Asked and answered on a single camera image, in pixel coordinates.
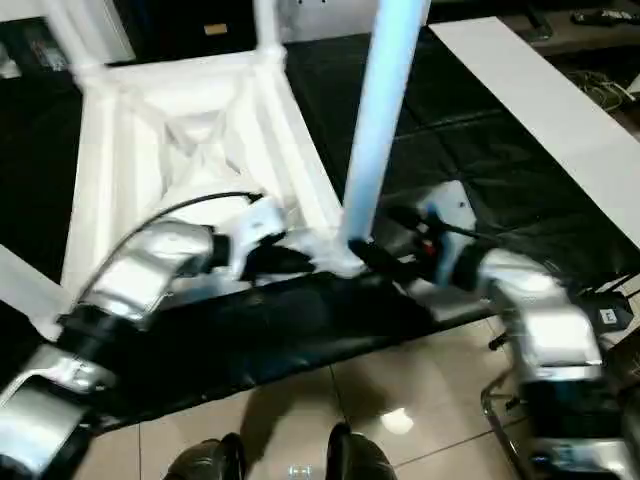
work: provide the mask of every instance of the tiled floor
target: tiled floor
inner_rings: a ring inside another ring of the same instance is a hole
[[[400,480],[515,478],[479,401],[509,365],[487,348],[499,328],[476,322],[106,435],[76,478],[159,480],[183,449],[238,432],[252,480],[285,480],[290,466],[319,480],[329,432],[344,420],[380,445]]]

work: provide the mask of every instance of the black shoe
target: black shoe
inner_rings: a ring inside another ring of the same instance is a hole
[[[240,437],[230,433],[182,452],[164,480],[244,480],[246,461]]]
[[[326,480],[396,480],[396,474],[380,447],[339,423],[329,437]]]

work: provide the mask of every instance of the white stool leg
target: white stool leg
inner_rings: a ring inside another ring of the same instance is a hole
[[[58,314],[68,310],[71,296],[16,254],[0,245],[0,300],[24,313],[48,340],[55,340],[60,327]]]

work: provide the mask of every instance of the white wall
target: white wall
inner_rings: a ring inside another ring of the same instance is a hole
[[[84,10],[86,22],[78,27],[96,59],[109,63],[133,58],[133,50],[112,0],[56,1],[78,4]],[[41,0],[0,0],[0,22],[44,15]]]

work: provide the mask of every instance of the light blue pole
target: light blue pole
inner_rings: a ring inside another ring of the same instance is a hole
[[[423,9],[430,2],[380,0],[351,149],[340,227],[344,241],[371,234]]]

